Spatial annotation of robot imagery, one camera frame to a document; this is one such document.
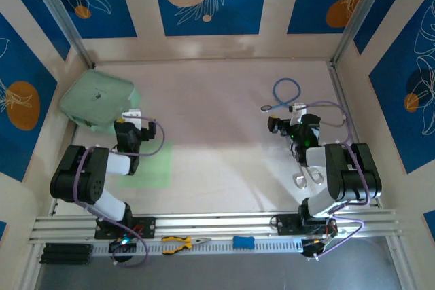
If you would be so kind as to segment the black controller board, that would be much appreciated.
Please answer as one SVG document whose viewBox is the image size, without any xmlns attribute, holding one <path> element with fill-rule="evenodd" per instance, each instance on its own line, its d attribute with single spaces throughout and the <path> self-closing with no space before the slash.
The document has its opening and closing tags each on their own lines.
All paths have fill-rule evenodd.
<svg viewBox="0 0 435 290">
<path fill-rule="evenodd" d="M 130 238 L 119 238 L 109 244 L 110 254 L 128 253 L 136 249 L 137 243 Z"/>
<path fill-rule="evenodd" d="M 315 235 L 321 238 L 302 240 L 302 255 L 307 259 L 316 258 L 326 251 L 326 247 L 337 236 L 338 228 L 335 223 L 320 227 Z"/>
</svg>

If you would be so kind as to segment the black ribbed box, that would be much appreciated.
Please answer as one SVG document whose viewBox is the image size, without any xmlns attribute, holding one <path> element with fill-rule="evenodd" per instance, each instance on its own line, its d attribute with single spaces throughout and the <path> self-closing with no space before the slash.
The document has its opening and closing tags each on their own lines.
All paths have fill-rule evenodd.
<svg viewBox="0 0 435 290">
<path fill-rule="evenodd" d="M 91 244 L 46 243 L 40 258 L 41 264 L 86 265 L 92 255 Z"/>
</svg>

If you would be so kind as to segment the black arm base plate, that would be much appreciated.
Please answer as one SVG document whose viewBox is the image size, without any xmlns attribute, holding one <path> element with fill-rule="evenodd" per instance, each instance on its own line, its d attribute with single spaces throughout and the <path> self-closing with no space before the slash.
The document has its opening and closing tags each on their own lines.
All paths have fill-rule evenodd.
<svg viewBox="0 0 435 290">
<path fill-rule="evenodd" d="M 133 238 L 131 232 L 120 228 L 107 221 L 96 220 L 97 226 L 94 232 L 94 238 L 97 240 L 115 240 L 122 236 Z M 156 231 L 156 218 L 155 217 L 133 217 L 127 226 L 136 232 L 144 239 L 153 239 Z"/>
<path fill-rule="evenodd" d="M 271 225 L 277 229 L 279 236 L 336 236 L 338 233 L 328 218 L 305 218 L 297 214 L 274 215 Z"/>
</svg>

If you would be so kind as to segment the aluminium mounting rail frame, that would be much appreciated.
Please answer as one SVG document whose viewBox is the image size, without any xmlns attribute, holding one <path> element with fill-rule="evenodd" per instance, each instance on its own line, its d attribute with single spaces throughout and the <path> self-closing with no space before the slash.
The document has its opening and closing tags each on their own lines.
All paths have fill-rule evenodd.
<svg viewBox="0 0 435 290">
<path fill-rule="evenodd" d="M 279 236 L 271 225 L 271 218 L 278 212 L 263 213 L 216 213 L 216 214 L 162 214 L 141 215 L 155 217 L 156 231 L 153 239 L 158 241 L 164 236 L 190 236 L 212 240 L 230 240 L 233 236 L 253 236 L 265 238 L 316 239 L 321 236 Z M 345 209 L 336 213 L 335 224 L 338 228 L 337 239 L 350 234 L 356 237 L 399 236 L 402 226 L 393 209 L 377 207 Z M 29 236 L 29 243 L 91 243 L 110 240 L 94 238 L 96 219 L 92 215 L 55 215 L 37 217 Z"/>
</svg>

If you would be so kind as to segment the mint green zip pouch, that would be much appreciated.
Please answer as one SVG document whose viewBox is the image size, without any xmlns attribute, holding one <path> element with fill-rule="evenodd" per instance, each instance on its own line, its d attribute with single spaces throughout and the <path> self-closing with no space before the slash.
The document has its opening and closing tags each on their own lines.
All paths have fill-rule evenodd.
<svg viewBox="0 0 435 290">
<path fill-rule="evenodd" d="M 114 122 L 139 108 L 141 95 L 133 82 L 95 69 L 83 72 L 60 100 L 60 110 L 77 125 L 114 134 Z"/>
</svg>

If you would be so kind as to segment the aluminium corner post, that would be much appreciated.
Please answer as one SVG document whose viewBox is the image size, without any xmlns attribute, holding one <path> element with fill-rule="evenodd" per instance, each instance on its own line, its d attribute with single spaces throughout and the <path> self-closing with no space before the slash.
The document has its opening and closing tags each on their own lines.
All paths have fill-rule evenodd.
<svg viewBox="0 0 435 290">
<path fill-rule="evenodd" d="M 330 59 L 330 63 L 334 68 L 336 68 L 345 50 L 348 48 L 349 44 L 353 41 L 362 23 L 365 21 L 374 2 L 375 0 L 358 1 L 358 4 L 354 9 L 348 21 L 348 24 L 341 35 L 339 43 Z"/>
<path fill-rule="evenodd" d="M 80 60 L 88 69 L 95 68 L 95 63 L 91 59 L 87 49 L 82 43 L 82 38 L 76 29 L 71 17 L 61 0 L 43 0 L 50 11 L 53 19 L 56 21 L 59 29 L 69 42 L 70 46 L 76 51 Z"/>
</svg>

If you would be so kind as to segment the blue sponge block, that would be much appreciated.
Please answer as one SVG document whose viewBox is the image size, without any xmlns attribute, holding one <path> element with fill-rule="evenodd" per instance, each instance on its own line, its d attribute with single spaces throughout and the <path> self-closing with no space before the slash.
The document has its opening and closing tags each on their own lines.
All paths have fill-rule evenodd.
<svg viewBox="0 0 435 290">
<path fill-rule="evenodd" d="M 256 248 L 253 236 L 233 236 L 232 245 L 234 249 L 253 250 Z"/>
</svg>

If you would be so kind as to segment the blue stethoscope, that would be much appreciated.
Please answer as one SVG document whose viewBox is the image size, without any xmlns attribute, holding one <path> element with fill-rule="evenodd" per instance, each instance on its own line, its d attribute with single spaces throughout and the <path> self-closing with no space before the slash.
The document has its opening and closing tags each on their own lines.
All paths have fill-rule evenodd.
<svg viewBox="0 0 435 290">
<path fill-rule="evenodd" d="M 297 89 L 297 94 L 295 96 L 293 96 L 290 100 L 287 100 L 287 101 L 281 100 L 279 98 L 278 94 L 277 94 L 277 87 L 278 87 L 278 85 L 280 83 L 282 83 L 282 82 L 285 82 L 285 81 L 293 83 L 296 86 L 296 89 Z M 276 105 L 263 105 L 263 106 L 261 106 L 260 110 L 263 111 L 263 112 L 269 112 L 269 111 L 278 109 L 280 107 L 284 107 L 284 108 L 290 109 L 291 105 L 301 95 L 301 92 L 302 92 L 301 87 L 300 87 L 299 83 L 295 79 L 292 79 L 292 78 L 289 78 L 289 77 L 284 77 L 284 78 L 278 79 L 274 83 L 273 88 L 272 88 L 273 97 L 274 97 L 275 101 L 277 102 L 277 104 Z"/>
</svg>

